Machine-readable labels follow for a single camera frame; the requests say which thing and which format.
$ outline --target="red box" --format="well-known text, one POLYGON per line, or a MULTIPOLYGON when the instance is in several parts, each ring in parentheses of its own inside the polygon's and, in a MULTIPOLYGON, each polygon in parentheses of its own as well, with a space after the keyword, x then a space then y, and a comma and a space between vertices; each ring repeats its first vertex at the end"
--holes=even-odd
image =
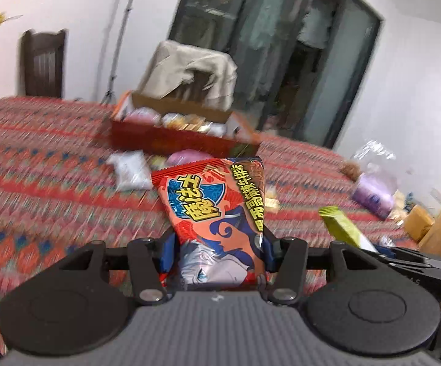
POLYGON ((197 102, 179 99, 153 99, 137 92, 126 92, 111 116, 110 140, 120 150, 143 150, 153 155, 169 156, 175 152, 193 149, 217 158, 255 156, 260 145, 259 135, 246 119, 234 111, 204 107, 197 102), (192 131, 178 131, 150 124, 123 122, 125 104, 134 108, 150 107, 162 116, 166 113, 196 114, 207 121, 226 124, 227 132, 236 130, 236 138, 217 138, 192 131))

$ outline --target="snack in box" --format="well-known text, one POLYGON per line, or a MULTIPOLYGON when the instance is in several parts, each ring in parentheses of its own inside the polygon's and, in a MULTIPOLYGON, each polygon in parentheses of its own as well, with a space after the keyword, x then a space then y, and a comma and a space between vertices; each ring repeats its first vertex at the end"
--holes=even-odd
POLYGON ((203 160, 152 179, 180 240, 180 286, 255 285, 264 275, 261 160, 203 160))

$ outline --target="snack bag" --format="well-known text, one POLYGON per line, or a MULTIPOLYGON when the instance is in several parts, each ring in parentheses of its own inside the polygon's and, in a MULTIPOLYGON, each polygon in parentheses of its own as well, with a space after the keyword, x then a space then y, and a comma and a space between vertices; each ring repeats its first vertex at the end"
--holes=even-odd
POLYGON ((261 160, 197 161, 152 179, 180 240, 180 287, 255 285, 264 275, 261 160))

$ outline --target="table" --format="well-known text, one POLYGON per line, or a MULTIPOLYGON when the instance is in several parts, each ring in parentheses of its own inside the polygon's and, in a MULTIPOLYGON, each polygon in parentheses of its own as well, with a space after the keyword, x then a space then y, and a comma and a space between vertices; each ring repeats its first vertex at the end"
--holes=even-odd
MULTIPOLYGON (((0 298, 34 274, 92 239, 124 246, 159 237, 169 227, 155 191, 116 193, 105 161, 112 107, 43 97, 0 99, 0 298)), ((351 201, 352 182, 338 172, 342 158, 330 150, 262 134, 259 155, 266 181, 281 202, 265 224, 278 237, 328 246, 331 237, 317 215, 338 205, 376 241, 382 235, 412 246, 392 221, 380 221, 351 201)), ((125 272, 112 275, 125 285, 125 272)), ((325 283, 311 272, 307 290, 325 283)), ((4 349, 0 338, 0 349, 4 349)))

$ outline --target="metal screw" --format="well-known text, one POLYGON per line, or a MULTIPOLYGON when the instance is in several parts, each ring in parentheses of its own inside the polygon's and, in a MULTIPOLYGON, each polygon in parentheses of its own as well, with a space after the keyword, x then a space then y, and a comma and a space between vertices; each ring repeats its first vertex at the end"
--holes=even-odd
POLYGON ((273 297, 277 300, 290 301, 297 297, 297 293, 295 293, 292 289, 284 287, 281 289, 276 289, 273 292, 273 297))
POLYGON ((158 289, 144 289, 139 293, 139 298, 143 301, 156 302, 163 298, 163 292, 158 289))

